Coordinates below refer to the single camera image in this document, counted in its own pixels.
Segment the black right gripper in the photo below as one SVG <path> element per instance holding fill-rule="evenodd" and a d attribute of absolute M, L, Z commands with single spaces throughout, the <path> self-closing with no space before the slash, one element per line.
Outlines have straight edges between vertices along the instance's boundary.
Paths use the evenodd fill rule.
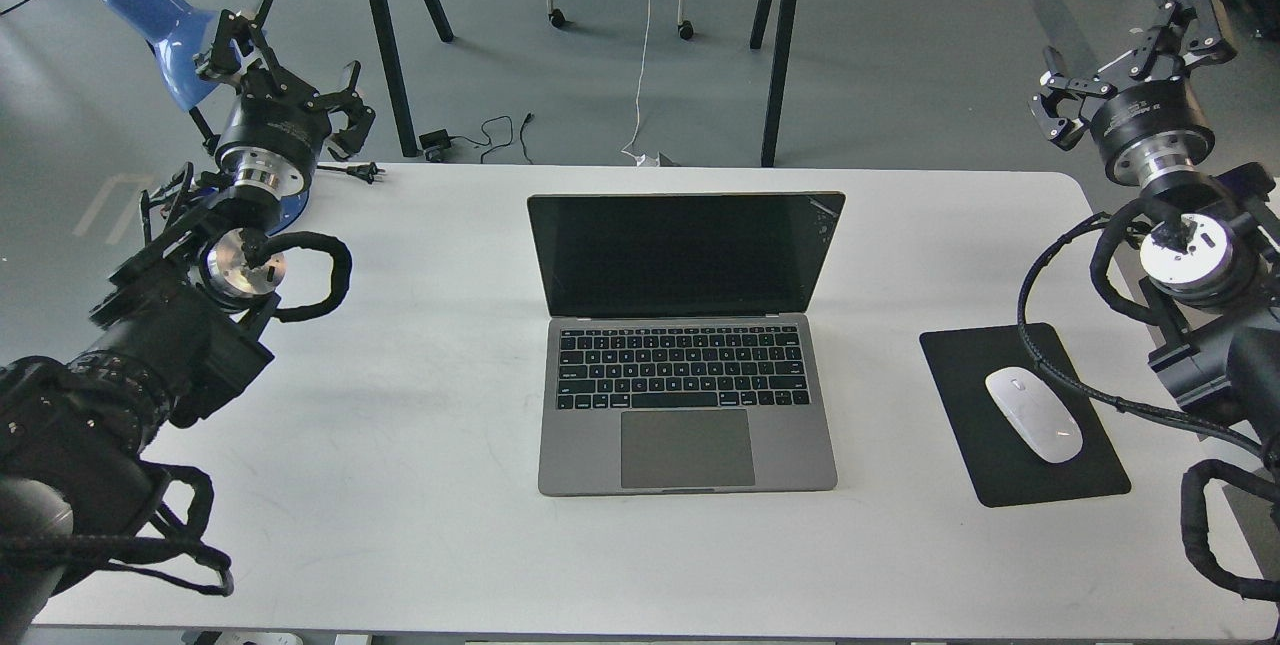
<path fill-rule="evenodd" d="M 1085 106 L 1103 102 L 1089 116 L 1088 131 L 1107 179 L 1132 188 L 1144 188 L 1167 171 L 1190 171 L 1212 152 L 1216 136 L 1187 76 L 1238 56 L 1220 0 L 1153 3 L 1156 20 L 1120 63 L 1121 76 L 1144 83 L 1117 93 L 1098 77 L 1068 76 L 1065 58 L 1047 45 L 1046 70 L 1029 101 L 1044 139 L 1060 150 L 1083 138 Z"/>

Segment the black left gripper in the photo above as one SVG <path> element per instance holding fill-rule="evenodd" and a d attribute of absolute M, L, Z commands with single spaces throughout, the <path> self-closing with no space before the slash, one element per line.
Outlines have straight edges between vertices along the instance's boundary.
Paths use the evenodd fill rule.
<path fill-rule="evenodd" d="M 364 148 L 376 113 L 357 88 L 360 61 L 347 63 L 346 84 L 332 93 L 317 93 L 279 65 L 264 29 L 271 6 L 261 0 L 251 15 L 223 10 L 209 47 L 196 54 L 195 72 L 207 83 L 237 86 L 214 154 L 229 184 L 301 195 L 312 184 L 324 139 L 347 161 Z M 332 133 L 330 115 L 346 116 L 346 125 Z"/>

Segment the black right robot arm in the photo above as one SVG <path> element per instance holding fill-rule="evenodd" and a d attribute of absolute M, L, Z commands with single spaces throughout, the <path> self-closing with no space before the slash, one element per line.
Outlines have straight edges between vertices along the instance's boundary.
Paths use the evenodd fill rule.
<path fill-rule="evenodd" d="M 1019 291 L 1021 343 L 1039 372 L 1117 411 L 1230 443 L 1256 468 L 1210 459 L 1181 479 L 1181 543 L 1210 582 L 1244 599 L 1276 601 L 1277 582 L 1225 569 L 1210 545 L 1204 491 L 1221 481 L 1277 504 L 1277 216 L 1276 189 L 1261 163 L 1219 177 L 1201 171 L 1215 134 L 1190 88 L 1198 67 L 1233 60 L 1219 0 L 1155 0 L 1158 15 L 1129 52 L 1093 76 L 1075 77 L 1046 49 L 1046 74 L 1030 113 L 1047 142 L 1070 150 L 1089 136 L 1106 177 L 1137 197 L 1097 212 L 1030 267 Z M 1093 289 L 1117 314 L 1161 331 L 1148 363 L 1175 407 L 1132 402 L 1068 375 L 1032 340 L 1027 302 L 1051 259 L 1084 234 L 1100 235 Z"/>

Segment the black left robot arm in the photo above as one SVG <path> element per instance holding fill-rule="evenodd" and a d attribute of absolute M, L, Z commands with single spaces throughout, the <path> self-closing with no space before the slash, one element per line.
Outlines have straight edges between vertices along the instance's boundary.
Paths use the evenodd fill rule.
<path fill-rule="evenodd" d="M 357 154 L 375 113 L 349 63 L 321 93 L 266 40 L 271 0 L 220 12 L 202 81 L 236 101 L 211 145 L 216 170 L 187 165 L 140 209 L 161 232 L 110 276 L 91 314 L 102 334 L 68 362 L 31 354 L 3 369 L 3 641 L 17 644 L 54 595 L 100 571 L 225 598 L 230 558 L 207 545 L 214 490 L 193 466 L 142 457 L 160 427 L 189 427 L 242 395 L 273 361 L 269 322 L 332 314 L 349 291 L 347 244 L 279 232 L 284 198 L 314 180 L 323 147 Z"/>

